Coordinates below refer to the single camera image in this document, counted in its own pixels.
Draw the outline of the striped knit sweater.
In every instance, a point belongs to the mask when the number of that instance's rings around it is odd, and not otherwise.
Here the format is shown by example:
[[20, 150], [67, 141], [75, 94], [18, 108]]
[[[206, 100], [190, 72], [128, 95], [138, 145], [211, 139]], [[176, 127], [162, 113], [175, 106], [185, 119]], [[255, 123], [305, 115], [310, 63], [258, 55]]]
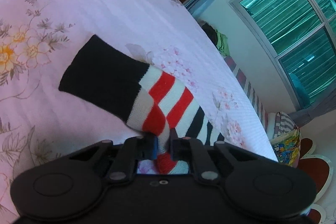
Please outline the striped knit sweater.
[[59, 90], [117, 116], [129, 128], [157, 137], [155, 168], [160, 174], [186, 173], [169, 153], [170, 130], [179, 138], [212, 145], [224, 136], [213, 127], [189, 89], [174, 76], [132, 59], [97, 35], [78, 51]]

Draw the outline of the green and black clothes pile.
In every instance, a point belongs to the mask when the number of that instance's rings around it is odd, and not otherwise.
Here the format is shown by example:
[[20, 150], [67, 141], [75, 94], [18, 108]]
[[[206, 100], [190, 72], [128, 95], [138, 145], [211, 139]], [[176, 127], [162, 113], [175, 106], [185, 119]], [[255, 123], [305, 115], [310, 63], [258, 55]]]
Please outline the green and black clothes pile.
[[207, 22], [201, 20], [198, 22], [202, 30], [206, 33], [209, 39], [212, 41], [214, 46], [220, 52], [223, 57], [230, 55], [230, 50], [228, 46], [228, 38], [220, 33], [218, 30], [214, 29]]

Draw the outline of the striped far bed sheet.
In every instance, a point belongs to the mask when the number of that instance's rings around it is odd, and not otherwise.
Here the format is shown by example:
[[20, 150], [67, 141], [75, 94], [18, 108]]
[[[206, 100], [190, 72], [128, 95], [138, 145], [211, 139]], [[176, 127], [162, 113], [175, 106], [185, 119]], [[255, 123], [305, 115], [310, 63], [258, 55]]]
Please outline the striped far bed sheet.
[[256, 93], [254, 87], [252, 86], [251, 82], [247, 79], [246, 75], [243, 71], [238, 67], [231, 56], [227, 56], [224, 58], [224, 61], [231, 69], [232, 73], [236, 77], [237, 81], [239, 82], [241, 88], [244, 90], [244, 93], [248, 97], [253, 106], [257, 116], [259, 117], [264, 130], [267, 130], [268, 125], [268, 113], [260, 100], [258, 94]]

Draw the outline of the colourful patterned pillow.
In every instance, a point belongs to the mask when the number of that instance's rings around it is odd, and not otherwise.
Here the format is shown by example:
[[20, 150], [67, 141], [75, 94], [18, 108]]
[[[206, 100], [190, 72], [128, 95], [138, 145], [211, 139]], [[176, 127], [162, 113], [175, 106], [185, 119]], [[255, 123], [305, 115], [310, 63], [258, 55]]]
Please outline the colourful patterned pillow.
[[301, 134], [299, 128], [282, 134], [271, 141], [271, 146], [280, 164], [296, 168], [301, 150]]

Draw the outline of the striped pillow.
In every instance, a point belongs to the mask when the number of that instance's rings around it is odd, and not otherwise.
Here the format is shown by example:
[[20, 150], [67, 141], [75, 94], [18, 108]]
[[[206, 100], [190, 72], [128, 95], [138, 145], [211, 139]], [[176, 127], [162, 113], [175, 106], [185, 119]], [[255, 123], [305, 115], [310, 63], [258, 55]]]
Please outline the striped pillow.
[[269, 113], [266, 134], [269, 140], [293, 131], [297, 125], [284, 112]]

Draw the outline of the grey right curtain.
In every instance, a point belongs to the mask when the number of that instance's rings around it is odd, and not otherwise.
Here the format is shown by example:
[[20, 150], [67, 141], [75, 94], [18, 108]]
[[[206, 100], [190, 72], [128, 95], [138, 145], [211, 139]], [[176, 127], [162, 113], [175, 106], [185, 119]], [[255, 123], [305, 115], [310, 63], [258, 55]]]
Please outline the grey right curtain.
[[314, 118], [325, 115], [333, 110], [335, 110], [335, 97], [330, 97], [316, 101], [305, 109], [290, 113], [289, 117], [298, 127], [303, 127]]

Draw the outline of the red heart headboard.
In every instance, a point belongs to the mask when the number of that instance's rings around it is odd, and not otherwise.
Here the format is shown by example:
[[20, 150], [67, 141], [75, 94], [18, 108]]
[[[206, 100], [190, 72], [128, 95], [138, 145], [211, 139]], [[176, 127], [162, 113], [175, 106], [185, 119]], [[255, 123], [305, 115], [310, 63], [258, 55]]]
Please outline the red heart headboard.
[[316, 145], [312, 139], [301, 139], [297, 168], [308, 174], [316, 186], [317, 195], [307, 216], [314, 223], [323, 223], [326, 220], [326, 211], [317, 201], [323, 197], [331, 184], [334, 166], [329, 158], [314, 154], [315, 149]]

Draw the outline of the window with green blinds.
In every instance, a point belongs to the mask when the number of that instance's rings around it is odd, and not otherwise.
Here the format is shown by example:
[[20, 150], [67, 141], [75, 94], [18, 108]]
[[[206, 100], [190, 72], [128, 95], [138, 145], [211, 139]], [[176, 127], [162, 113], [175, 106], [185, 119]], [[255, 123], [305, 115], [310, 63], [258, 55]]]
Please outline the window with green blinds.
[[233, 0], [266, 51], [295, 108], [315, 102], [335, 80], [335, 0]]

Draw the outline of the floral white bed sheet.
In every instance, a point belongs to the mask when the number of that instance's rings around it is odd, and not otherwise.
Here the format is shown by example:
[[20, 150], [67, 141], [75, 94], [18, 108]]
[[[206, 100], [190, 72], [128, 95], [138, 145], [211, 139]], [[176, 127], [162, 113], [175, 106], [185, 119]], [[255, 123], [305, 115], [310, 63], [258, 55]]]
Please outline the floral white bed sheet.
[[1, 0], [1, 223], [18, 213], [10, 186], [20, 173], [104, 139], [137, 133], [58, 89], [64, 71], [93, 36], [183, 82], [206, 131], [275, 159], [248, 97], [179, 0]]

